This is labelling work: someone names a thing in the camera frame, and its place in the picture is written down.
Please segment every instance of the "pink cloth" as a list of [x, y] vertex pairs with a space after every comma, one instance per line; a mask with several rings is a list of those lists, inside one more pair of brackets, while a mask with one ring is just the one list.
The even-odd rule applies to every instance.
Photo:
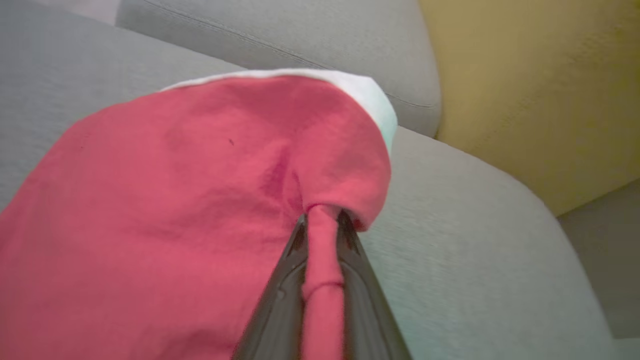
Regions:
[[229, 359], [308, 213], [303, 356], [342, 356], [336, 216], [366, 229], [390, 164], [350, 96], [229, 78], [73, 125], [0, 215], [0, 359]]

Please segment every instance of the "couch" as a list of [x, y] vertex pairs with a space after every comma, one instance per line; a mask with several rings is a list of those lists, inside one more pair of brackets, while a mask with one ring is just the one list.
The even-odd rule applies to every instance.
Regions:
[[[362, 242], [413, 358], [621, 355], [553, 213], [511, 175], [429, 137], [438, 127], [440, 92], [417, 4], [371, 1], [384, 16], [363, 20], [370, 13], [344, 1], [280, 2], [290, 6], [268, 12], [249, 0], [229, 2], [221, 9], [225, 23], [212, 28], [166, 13], [160, 3], [127, 1], [118, 23], [150, 26], [137, 32], [24, 1], [0, 3], [0, 208], [66, 128], [103, 107], [262, 60], [265, 67], [320, 64], [360, 72], [362, 66], [392, 99], [402, 126], [394, 139], [385, 209]], [[204, 4], [193, 1], [182, 11], [204, 15]], [[341, 17], [348, 28], [365, 22], [371, 31], [337, 41], [336, 53], [318, 47], [318, 60], [304, 62], [273, 43], [280, 35], [291, 46], [314, 38], [288, 22], [297, 6]], [[235, 17], [249, 10], [265, 16], [264, 22]], [[269, 35], [270, 46], [228, 31], [233, 22]], [[382, 30], [375, 32], [376, 26]], [[388, 37], [381, 39], [381, 32]], [[339, 33], [316, 39], [323, 44]], [[189, 43], [179, 46], [181, 41]], [[218, 56], [189, 49], [199, 41]], [[391, 50], [382, 53], [386, 45]], [[341, 61], [343, 67], [332, 65]], [[398, 61], [402, 66], [391, 69]]]

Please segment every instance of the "red cloth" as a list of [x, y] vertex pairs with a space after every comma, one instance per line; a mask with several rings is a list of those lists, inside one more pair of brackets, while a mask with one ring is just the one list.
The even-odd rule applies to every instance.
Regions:
[[303, 355], [339, 359], [335, 218], [385, 200], [380, 131], [301, 76], [228, 78], [73, 125], [0, 215], [0, 359], [229, 359], [309, 219]]

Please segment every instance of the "cushion seam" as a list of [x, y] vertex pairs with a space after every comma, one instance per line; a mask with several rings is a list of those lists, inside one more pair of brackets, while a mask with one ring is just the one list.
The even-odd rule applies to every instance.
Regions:
[[[273, 44], [270, 44], [269, 42], [265, 42], [263, 40], [259, 40], [256, 38], [253, 38], [251, 35], [243, 33], [241, 31], [235, 30], [235, 29], [230, 29], [227, 26], [224, 26], [214, 20], [212, 20], [211, 18], [203, 18], [203, 17], [197, 17], [191, 14], [187, 14], [184, 13], [176, 8], [173, 8], [171, 6], [165, 5], [165, 4], [159, 4], [159, 3], [155, 3], [153, 2], [153, 0], [144, 0], [144, 2], [148, 3], [151, 6], [155, 6], [157, 8], [159, 8], [160, 10], [164, 11], [165, 13], [167, 13], [168, 15], [173, 15], [173, 16], [181, 16], [183, 18], [185, 18], [185, 20], [187, 20], [188, 22], [196, 25], [196, 26], [200, 26], [200, 27], [205, 27], [205, 28], [211, 28], [213, 30], [217, 30], [217, 31], [222, 31], [231, 35], [235, 35], [237, 38], [239, 38], [241, 41], [247, 42], [249, 44], [252, 45], [259, 45], [262, 46], [266, 49], [269, 49], [271, 51], [273, 51], [276, 54], [279, 54], [281, 56], [284, 56], [286, 58], [289, 58], [290, 60], [296, 61], [302, 65], [310, 65], [311, 67], [315, 67], [317, 69], [327, 69], [327, 70], [336, 70], [333, 67], [329, 67], [326, 65], [322, 65], [319, 63], [316, 63], [314, 61], [310, 61], [305, 59], [304, 57], [296, 54], [294, 51], [290, 51], [290, 50], [286, 50], [286, 49], [281, 49]], [[409, 102], [407, 100], [401, 99], [400, 97], [390, 94], [388, 92], [385, 92], [385, 94], [389, 97], [392, 97], [398, 101], [401, 101], [402, 103], [412, 106], [414, 108], [426, 108], [429, 110], [432, 110], [433, 108], [436, 107], [436, 105], [422, 105], [422, 104], [414, 104], [412, 102]]]

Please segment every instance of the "yellow cushion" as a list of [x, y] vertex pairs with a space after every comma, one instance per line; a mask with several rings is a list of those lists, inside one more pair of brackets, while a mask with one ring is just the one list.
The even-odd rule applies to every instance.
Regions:
[[420, 0], [438, 139], [557, 215], [640, 177], [640, 0]]

